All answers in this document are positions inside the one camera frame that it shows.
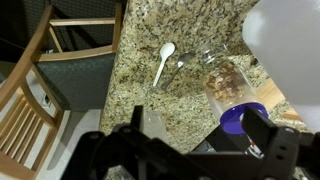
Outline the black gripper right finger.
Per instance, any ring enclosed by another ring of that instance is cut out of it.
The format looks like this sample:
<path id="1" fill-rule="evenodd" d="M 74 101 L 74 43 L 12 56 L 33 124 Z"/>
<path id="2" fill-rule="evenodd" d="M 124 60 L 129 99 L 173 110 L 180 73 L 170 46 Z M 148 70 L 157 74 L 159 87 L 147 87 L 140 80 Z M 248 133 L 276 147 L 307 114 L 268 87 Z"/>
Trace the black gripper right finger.
<path id="1" fill-rule="evenodd" d="M 276 151 L 275 138 L 278 127 L 258 109 L 245 108 L 242 128 L 263 153 Z"/>

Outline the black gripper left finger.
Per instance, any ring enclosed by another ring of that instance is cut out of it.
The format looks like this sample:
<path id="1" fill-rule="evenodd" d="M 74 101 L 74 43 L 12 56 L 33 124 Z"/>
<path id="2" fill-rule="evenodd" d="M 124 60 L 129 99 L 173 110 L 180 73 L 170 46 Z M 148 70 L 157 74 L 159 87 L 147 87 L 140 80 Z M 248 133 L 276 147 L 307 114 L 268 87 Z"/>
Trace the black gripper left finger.
<path id="1" fill-rule="evenodd" d="M 139 131 L 143 131 L 143 121 L 144 121 L 144 106 L 137 105 L 134 107 L 130 125 L 138 129 Z"/>

